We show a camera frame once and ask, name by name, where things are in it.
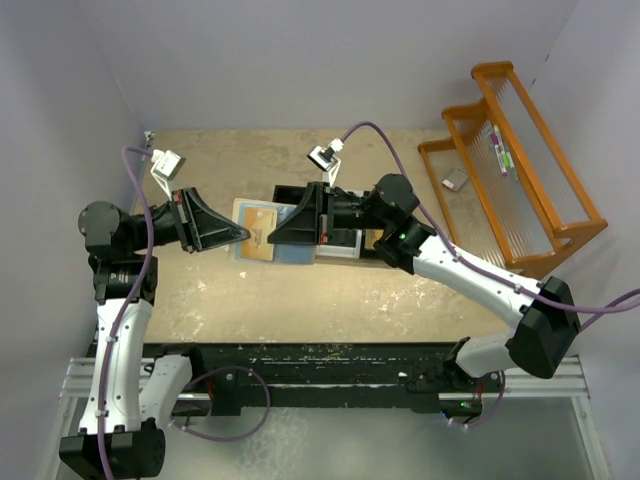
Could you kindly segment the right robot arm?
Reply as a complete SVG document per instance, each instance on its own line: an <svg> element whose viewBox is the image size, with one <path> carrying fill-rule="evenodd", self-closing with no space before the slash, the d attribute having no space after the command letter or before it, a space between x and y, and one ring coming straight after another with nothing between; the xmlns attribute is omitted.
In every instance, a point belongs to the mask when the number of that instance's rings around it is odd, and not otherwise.
<svg viewBox="0 0 640 480"><path fill-rule="evenodd" d="M294 209L269 234L269 243L316 246L322 226L329 233L379 230L382 236L373 247L389 267L443 284L506 324L501 333L466 337L455 345L444 376L456 391L510 368L550 379L579 333L566 282L518 275L447 246L442 234L414 216L419 200L401 174L384 175L362 194L310 182L305 187L277 185L273 198Z"/></svg>

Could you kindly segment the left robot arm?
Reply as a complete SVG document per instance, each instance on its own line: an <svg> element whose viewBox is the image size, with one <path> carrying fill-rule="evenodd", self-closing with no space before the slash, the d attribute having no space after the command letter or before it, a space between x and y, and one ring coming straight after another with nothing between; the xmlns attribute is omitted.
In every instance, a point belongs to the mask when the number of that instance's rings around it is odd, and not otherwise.
<svg viewBox="0 0 640 480"><path fill-rule="evenodd" d="M143 346L155 303L158 260L153 247L177 242L201 252L242 242L249 231L212 210L194 188L132 215L106 201L78 218L97 303L98 338L89 399L75 435L61 439L61 461L83 479L159 475L165 432L181 391L206 378L195 353L166 354L142 383Z"/></svg>

